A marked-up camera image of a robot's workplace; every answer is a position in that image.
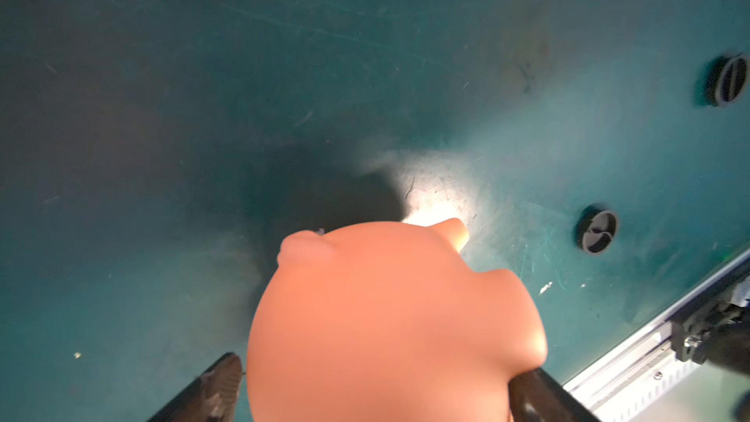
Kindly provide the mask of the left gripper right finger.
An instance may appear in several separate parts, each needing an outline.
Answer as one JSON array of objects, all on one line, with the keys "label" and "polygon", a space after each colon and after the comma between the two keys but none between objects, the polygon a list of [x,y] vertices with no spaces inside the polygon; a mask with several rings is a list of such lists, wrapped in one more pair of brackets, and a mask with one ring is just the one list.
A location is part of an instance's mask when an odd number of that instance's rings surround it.
[{"label": "left gripper right finger", "polygon": [[543,368],[509,382],[509,404],[515,422],[600,422]]}]

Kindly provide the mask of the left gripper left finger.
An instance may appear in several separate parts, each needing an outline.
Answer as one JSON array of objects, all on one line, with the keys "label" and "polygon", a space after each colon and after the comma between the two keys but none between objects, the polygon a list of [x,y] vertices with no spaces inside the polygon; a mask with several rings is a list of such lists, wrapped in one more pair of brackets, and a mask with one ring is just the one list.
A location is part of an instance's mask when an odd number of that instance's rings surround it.
[{"label": "left gripper left finger", "polygon": [[242,378],[240,357],[225,353],[148,422],[233,422]]}]

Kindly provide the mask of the tan piggy bank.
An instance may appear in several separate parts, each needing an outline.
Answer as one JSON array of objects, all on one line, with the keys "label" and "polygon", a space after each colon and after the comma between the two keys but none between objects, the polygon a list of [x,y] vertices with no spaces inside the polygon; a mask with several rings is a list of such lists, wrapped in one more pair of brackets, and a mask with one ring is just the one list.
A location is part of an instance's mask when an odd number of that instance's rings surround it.
[{"label": "tan piggy bank", "polygon": [[548,342],[512,271],[465,263],[468,238],[457,218],[287,236],[249,333],[253,419],[508,420]]}]

